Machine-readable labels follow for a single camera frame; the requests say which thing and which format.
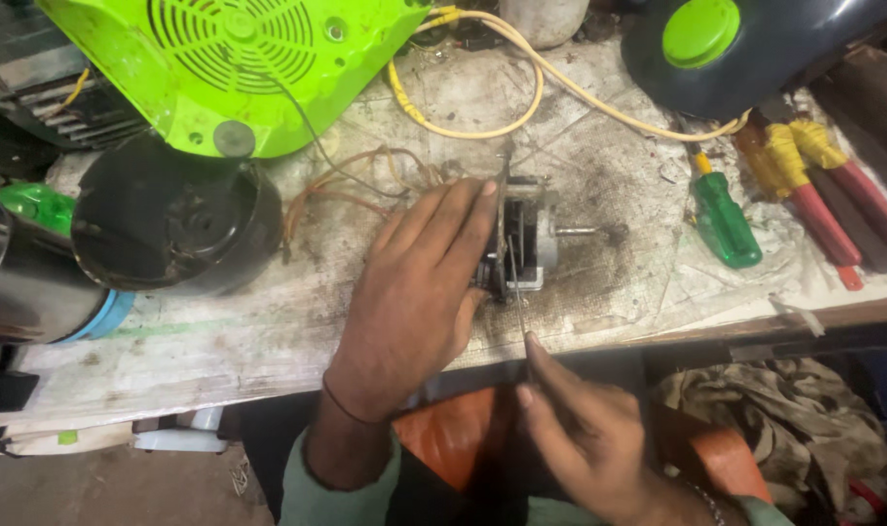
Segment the hand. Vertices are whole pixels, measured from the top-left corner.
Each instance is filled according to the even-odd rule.
[[[634,396],[580,379],[557,363],[533,332],[526,335],[525,349],[537,384],[518,387],[528,431],[578,505],[615,525],[714,523],[693,489],[644,464],[644,426]],[[734,506],[713,497],[727,524],[746,523]]]
[[[378,422],[466,348],[486,296],[470,289],[492,234],[495,182],[439,185],[372,245],[323,383],[347,412]]]

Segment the white plastic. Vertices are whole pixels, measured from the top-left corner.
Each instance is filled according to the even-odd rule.
[[[229,443],[216,438],[216,432],[174,429],[138,433],[134,436],[134,446],[148,450],[222,453]]]
[[[501,0],[498,13],[532,48],[545,50],[576,34],[587,7],[589,0]]]
[[[219,428],[219,422],[223,418],[223,406],[207,407],[199,409],[193,414],[190,427],[195,430],[214,432]]]

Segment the green plastic casing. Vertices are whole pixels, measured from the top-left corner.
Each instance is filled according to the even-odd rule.
[[[730,47],[740,23],[732,0],[690,0],[664,27],[664,57],[685,69],[706,66]]]
[[[691,186],[697,197],[697,231],[710,250],[732,269],[761,262],[761,247],[741,207],[732,200],[722,172],[700,176]]]
[[[171,146],[217,157],[223,153],[214,133],[231,121],[250,128],[253,140],[239,136],[239,148],[249,145],[240,154],[274,157],[309,143],[309,131],[278,83],[320,134],[430,9],[421,0],[37,4]]]

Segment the green appliance cover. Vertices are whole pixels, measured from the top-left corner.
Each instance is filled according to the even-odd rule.
[[[421,0],[37,0],[168,143],[274,157],[321,133],[425,18]]]

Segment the bracelet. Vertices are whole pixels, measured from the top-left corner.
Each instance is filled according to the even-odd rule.
[[[329,386],[326,384],[326,375],[323,376],[322,382],[323,382],[323,392],[326,393],[326,396],[328,396],[330,398],[330,400],[333,400],[333,404],[335,404],[336,407],[338,407],[340,409],[340,411],[344,412],[344,414],[346,416],[348,416],[349,418],[355,420],[356,422],[358,422],[360,424],[364,424],[367,426],[374,426],[376,424],[383,424],[385,422],[384,420],[380,420],[378,422],[369,422],[368,420],[363,420],[362,418],[356,416],[355,414],[350,413],[349,410],[346,409],[340,403],[339,400],[337,400],[336,395],[333,394],[333,391],[331,391]]]
[[[711,497],[706,491],[703,491],[700,486],[697,486],[696,484],[686,480],[684,482],[686,482],[688,486],[693,488],[693,490],[700,497],[703,498],[703,500],[706,502],[706,506],[710,508],[710,514],[713,515],[713,520],[717,524],[717,526],[726,526],[726,521],[723,520],[723,512],[719,510],[719,507],[717,506],[717,501],[714,501],[713,497]]]

